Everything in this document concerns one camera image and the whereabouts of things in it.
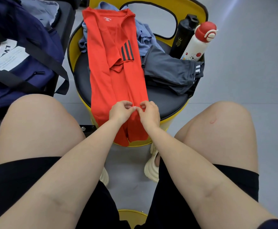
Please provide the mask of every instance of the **white shoe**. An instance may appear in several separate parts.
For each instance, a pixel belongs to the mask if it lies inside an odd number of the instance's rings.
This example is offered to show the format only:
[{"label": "white shoe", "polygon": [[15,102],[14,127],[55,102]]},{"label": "white shoe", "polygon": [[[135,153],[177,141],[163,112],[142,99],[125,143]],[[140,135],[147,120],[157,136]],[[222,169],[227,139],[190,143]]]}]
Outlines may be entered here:
[{"label": "white shoe", "polygon": [[107,173],[105,167],[103,167],[103,170],[102,170],[102,173],[101,173],[101,177],[100,177],[100,181],[103,182],[103,184],[104,184],[105,186],[108,185],[109,176],[108,176],[108,173]]},{"label": "white shoe", "polygon": [[159,181],[159,167],[155,165],[155,158],[158,154],[158,150],[155,147],[154,143],[151,145],[151,154],[152,157],[148,160],[148,162],[144,166],[144,174],[150,180],[154,182]]}]

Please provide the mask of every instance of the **red bottle lid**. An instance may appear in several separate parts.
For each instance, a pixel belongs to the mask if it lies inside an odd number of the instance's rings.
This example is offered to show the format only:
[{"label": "red bottle lid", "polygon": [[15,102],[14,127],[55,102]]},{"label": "red bottle lid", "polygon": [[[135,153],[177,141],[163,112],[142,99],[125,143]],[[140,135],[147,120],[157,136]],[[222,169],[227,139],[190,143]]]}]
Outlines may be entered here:
[{"label": "red bottle lid", "polygon": [[195,36],[199,41],[210,42],[217,33],[216,25],[212,22],[204,22],[198,25],[195,29]]}]

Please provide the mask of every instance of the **white label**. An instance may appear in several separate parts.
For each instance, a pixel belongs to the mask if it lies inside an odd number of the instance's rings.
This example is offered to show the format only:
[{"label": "white label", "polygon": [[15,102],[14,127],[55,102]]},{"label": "white label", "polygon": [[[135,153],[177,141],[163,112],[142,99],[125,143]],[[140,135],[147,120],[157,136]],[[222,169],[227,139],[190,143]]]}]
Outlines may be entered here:
[{"label": "white label", "polygon": [[17,41],[12,39],[7,39],[6,41],[0,43],[0,57],[13,50],[17,45]]},{"label": "white label", "polygon": [[17,46],[0,57],[0,70],[10,71],[23,62],[28,56],[29,54],[25,52],[25,48]]}]

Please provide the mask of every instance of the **gray cloth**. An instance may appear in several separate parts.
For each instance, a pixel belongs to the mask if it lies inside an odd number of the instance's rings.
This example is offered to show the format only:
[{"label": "gray cloth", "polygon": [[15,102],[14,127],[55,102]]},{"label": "gray cloth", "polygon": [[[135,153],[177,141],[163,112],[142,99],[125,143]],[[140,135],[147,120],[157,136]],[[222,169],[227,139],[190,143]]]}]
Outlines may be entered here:
[{"label": "gray cloth", "polygon": [[203,77],[204,62],[176,59],[151,46],[142,60],[142,68],[146,85],[169,88],[182,95]]},{"label": "gray cloth", "polygon": [[21,0],[21,5],[48,30],[52,28],[60,8],[55,1],[45,0]]},{"label": "gray cloth", "polygon": [[[128,6],[124,6],[121,10],[127,9]],[[106,10],[115,10],[119,11],[117,7],[114,5],[111,5],[109,3],[106,3],[104,1],[101,1],[96,7],[96,9],[106,9]],[[155,45],[157,48],[163,51],[161,46],[157,43],[155,35],[152,33],[151,29],[149,28],[148,24],[143,24],[139,22],[137,19],[135,19],[136,28],[137,28],[137,42],[139,46],[139,52],[140,56],[145,56],[147,51],[152,45]],[[79,40],[79,47],[81,49],[81,52],[87,51],[87,26],[86,23],[83,22],[83,37]]]}]

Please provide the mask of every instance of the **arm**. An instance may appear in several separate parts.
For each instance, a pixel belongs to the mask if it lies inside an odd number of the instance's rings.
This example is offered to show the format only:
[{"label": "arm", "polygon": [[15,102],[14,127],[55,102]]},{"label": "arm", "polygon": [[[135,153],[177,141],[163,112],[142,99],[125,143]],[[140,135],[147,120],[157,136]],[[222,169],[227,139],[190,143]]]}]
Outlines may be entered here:
[{"label": "arm", "polygon": [[202,229],[256,229],[275,218],[207,159],[163,131],[153,102],[142,105],[141,122]]},{"label": "arm", "polygon": [[105,124],[66,153],[0,217],[0,229],[75,228],[119,128],[136,110],[131,105],[115,104]]}]

